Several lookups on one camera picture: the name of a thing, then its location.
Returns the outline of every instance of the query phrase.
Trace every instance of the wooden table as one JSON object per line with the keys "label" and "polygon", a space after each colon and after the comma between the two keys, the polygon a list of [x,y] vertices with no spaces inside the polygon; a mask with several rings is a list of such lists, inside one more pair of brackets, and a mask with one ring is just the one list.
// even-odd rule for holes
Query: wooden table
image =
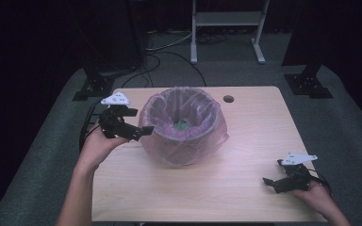
{"label": "wooden table", "polygon": [[[95,173],[93,221],[325,221],[289,194],[275,194],[262,177],[286,177],[276,160],[306,153],[278,88],[202,88],[222,106],[230,138],[194,165],[164,165],[137,141],[118,147]],[[164,88],[116,89],[142,110]],[[231,95],[235,101],[226,103]],[[137,117],[125,121],[138,124]]]}

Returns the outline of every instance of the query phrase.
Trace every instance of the plastic bag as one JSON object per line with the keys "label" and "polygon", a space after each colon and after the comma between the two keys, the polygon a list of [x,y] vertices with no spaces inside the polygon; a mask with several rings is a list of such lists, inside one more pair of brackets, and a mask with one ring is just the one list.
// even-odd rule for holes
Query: plastic bag
{"label": "plastic bag", "polygon": [[221,106],[195,88],[173,88],[152,96],[140,112],[139,127],[153,125],[140,138],[154,158],[176,166],[196,163],[216,152],[229,138]]}

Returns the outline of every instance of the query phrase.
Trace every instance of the green object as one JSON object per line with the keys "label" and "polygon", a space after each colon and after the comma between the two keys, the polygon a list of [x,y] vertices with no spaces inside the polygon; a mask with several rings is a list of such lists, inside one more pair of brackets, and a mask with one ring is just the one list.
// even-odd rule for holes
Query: green object
{"label": "green object", "polygon": [[188,129],[189,127],[189,125],[183,120],[175,122],[173,126],[177,130],[185,130]]}

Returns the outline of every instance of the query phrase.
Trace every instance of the gray carpet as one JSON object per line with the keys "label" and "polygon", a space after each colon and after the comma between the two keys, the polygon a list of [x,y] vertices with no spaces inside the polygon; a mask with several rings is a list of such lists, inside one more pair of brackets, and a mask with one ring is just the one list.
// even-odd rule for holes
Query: gray carpet
{"label": "gray carpet", "polygon": [[[210,87],[278,87],[307,151],[319,157],[314,162],[316,170],[332,185],[336,202],[352,224],[362,225],[361,110],[346,92],[340,79],[325,67],[321,67],[318,78],[329,88],[334,99],[294,96],[283,74],[300,73],[303,67],[281,67],[290,35],[262,35],[260,45],[267,60],[265,65],[256,62],[249,40],[252,36],[253,34],[232,35],[215,45],[198,45],[196,67]],[[160,46],[179,38],[175,35],[153,35],[150,45]],[[189,58],[188,45],[170,47],[165,51]],[[160,58],[160,66],[150,72],[155,87],[204,85],[199,74],[181,57],[171,54],[156,56]],[[157,60],[149,56],[147,68],[153,68],[156,63]],[[120,87],[130,76],[132,74],[117,79],[114,89]],[[75,72],[58,96],[0,203],[0,225],[54,224],[78,156],[80,129],[90,105],[97,100],[89,98],[86,102],[72,102],[75,92],[81,89],[85,79],[82,70]],[[129,88],[145,86],[146,80],[141,76],[126,84]],[[116,222],[115,225],[132,224]]]}

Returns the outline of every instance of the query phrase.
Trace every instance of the dark background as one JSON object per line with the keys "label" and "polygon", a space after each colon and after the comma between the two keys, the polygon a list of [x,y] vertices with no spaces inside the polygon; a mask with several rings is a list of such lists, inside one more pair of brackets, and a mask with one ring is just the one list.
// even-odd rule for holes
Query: dark background
{"label": "dark background", "polygon": [[[307,46],[313,43],[322,46],[324,65],[342,79],[362,108],[362,1],[316,1],[319,3],[310,5],[314,2],[272,1],[265,31],[294,29],[286,65],[305,64],[307,56],[316,49]],[[302,8],[303,3],[310,7]],[[94,10],[97,8],[88,7],[89,4],[87,0],[0,1],[0,200],[61,89],[72,74],[83,67],[80,53],[91,50],[80,37],[79,27],[102,24],[96,22]],[[146,19],[143,29],[190,29],[191,1],[151,0],[143,4],[146,7],[141,13]],[[243,0],[202,0],[198,6],[199,10],[258,8],[261,4],[257,1]],[[301,17],[295,27],[299,12]],[[99,40],[101,38],[93,44],[104,52],[110,42]],[[135,43],[129,46],[129,52],[137,55]],[[114,54],[111,63],[120,66],[121,63],[116,62],[121,58],[116,59],[118,54]],[[105,63],[98,56],[90,59]],[[132,59],[121,68],[138,64],[138,60]]]}

